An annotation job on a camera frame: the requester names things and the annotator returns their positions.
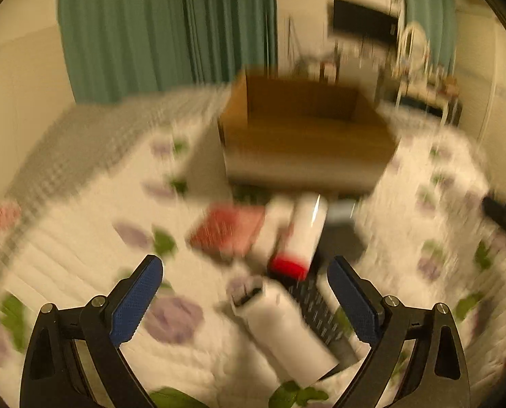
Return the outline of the white dressing table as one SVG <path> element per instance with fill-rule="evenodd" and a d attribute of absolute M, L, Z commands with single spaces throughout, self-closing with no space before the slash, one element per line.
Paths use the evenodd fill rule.
<path fill-rule="evenodd" d="M 374 104 L 382 102 L 397 108 L 419 109 L 452 126 L 459 126 L 463 109 L 458 95 L 448 94 L 443 87 L 433 86 L 427 81 L 410 82 L 404 76 L 397 78 L 389 72 L 380 73 L 377 79 Z"/>

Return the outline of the brown cardboard box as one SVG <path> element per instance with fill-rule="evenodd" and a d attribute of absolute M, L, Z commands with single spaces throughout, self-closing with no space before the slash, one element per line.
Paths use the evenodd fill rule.
<path fill-rule="evenodd" d="M 234 184 L 329 194 L 370 192 L 397 141 L 349 81 L 242 71 L 218 128 Z"/>

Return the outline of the white cylindrical bottle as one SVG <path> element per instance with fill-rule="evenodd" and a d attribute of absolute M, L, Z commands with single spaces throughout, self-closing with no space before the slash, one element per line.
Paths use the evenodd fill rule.
<path fill-rule="evenodd" d="M 227 296 L 262 350 L 299 386 L 313 385 L 338 366 L 281 283 L 259 275 L 238 277 L 227 286 Z"/>

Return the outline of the white floral quilt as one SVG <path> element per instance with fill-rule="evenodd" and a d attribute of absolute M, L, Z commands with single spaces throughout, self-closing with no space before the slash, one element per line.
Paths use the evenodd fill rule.
<path fill-rule="evenodd" d="M 338 314 L 358 362 L 307 390 L 284 391 L 283 375 L 225 301 L 231 280 L 262 267 L 249 254 L 215 257 L 188 245 L 214 202 L 266 206 L 288 197 L 227 182 L 216 115 L 145 133 L 112 170 L 50 201 L 21 235 L 0 276 L 0 397 L 8 406 L 19 403 L 39 308 L 76 307 L 108 292 L 148 253 L 162 257 L 164 280 L 124 354 L 151 394 L 210 407 L 297 407 L 333 402 L 350 382 L 368 349 Z M 382 116 L 397 150 L 358 202 L 351 227 L 358 241 L 344 251 L 380 291 L 416 307 L 449 305 L 479 405 L 501 389 L 506 366 L 506 235 L 482 214 L 482 151 L 410 109 Z M 0 203 L 0 235 L 20 214 Z"/>

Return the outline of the black remote control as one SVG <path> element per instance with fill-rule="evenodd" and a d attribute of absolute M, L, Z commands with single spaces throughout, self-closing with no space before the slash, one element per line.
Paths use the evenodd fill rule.
<path fill-rule="evenodd" d="M 347 369 L 357 363 L 358 356 L 344 334 L 337 313 L 328 306 L 316 280 L 307 278 L 301 282 L 292 282 L 286 289 L 298 303 L 308 327 L 338 360 L 337 369 Z"/>

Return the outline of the large green curtain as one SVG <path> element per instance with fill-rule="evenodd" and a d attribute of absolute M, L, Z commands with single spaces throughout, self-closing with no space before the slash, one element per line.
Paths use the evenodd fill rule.
<path fill-rule="evenodd" d="M 58 0 L 78 102 L 230 82 L 277 64 L 277 0 Z"/>

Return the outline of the white oval vanity mirror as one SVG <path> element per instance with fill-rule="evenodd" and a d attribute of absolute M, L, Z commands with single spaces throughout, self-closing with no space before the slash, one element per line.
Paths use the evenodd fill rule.
<path fill-rule="evenodd" d="M 400 35 L 396 69 L 398 75 L 413 78 L 425 74 L 430 59 L 430 42 L 417 21 L 411 21 Z"/>

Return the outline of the right green curtain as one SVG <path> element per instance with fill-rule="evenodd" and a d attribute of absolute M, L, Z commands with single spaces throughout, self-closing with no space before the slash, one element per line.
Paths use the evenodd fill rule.
<path fill-rule="evenodd" d="M 430 63 L 450 73 L 456 49 L 455 0 L 405 0 L 405 20 L 421 25 L 430 42 Z"/>

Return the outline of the white bottle red cap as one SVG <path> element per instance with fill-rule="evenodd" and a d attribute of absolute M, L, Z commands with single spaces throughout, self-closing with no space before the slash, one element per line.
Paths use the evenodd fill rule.
<path fill-rule="evenodd" d="M 318 193 L 301 195 L 294 206 L 291 223 L 268 264 L 271 274 L 305 280 L 328 214 L 328 201 Z"/>

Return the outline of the black wall television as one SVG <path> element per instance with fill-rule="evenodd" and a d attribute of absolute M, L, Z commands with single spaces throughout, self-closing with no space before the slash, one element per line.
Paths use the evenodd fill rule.
<path fill-rule="evenodd" d="M 333 0 L 331 29 L 389 47 L 398 42 L 398 17 L 346 0 Z"/>

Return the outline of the light blue earbuds case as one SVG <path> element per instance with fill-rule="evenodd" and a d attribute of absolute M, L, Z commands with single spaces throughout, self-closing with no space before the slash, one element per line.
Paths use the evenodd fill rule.
<path fill-rule="evenodd" d="M 353 199 L 343 199 L 334 201 L 328 206 L 326 223 L 328 225 L 350 224 L 354 220 L 354 215 L 358 202 Z"/>

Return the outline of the white rectangular box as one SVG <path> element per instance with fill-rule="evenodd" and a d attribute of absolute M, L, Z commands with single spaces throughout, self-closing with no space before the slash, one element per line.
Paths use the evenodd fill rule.
<path fill-rule="evenodd" d="M 249 252 L 256 264 L 267 267 L 276 252 L 281 234 L 291 223 L 293 209 L 294 202 L 285 196 L 275 196 L 267 203 L 263 224 Z"/>

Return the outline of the grey checked bed sheet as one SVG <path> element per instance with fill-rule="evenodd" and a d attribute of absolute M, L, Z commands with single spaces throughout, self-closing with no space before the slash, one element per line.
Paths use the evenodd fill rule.
<path fill-rule="evenodd" d="M 52 200 L 68 198 L 100 171 L 112 170 L 145 133 L 189 119 L 210 119 L 227 85 L 190 86 L 128 97 L 117 104 L 78 104 L 60 115 L 11 180 L 2 205 L 20 209 L 0 235 L 0 276 L 18 240 Z"/>

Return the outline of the red floral card box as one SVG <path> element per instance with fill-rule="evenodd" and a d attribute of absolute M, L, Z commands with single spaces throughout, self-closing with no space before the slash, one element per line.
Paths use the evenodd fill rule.
<path fill-rule="evenodd" d="M 245 257 L 263 226 L 262 205 L 212 204 L 189 233 L 187 243 L 223 258 Z"/>

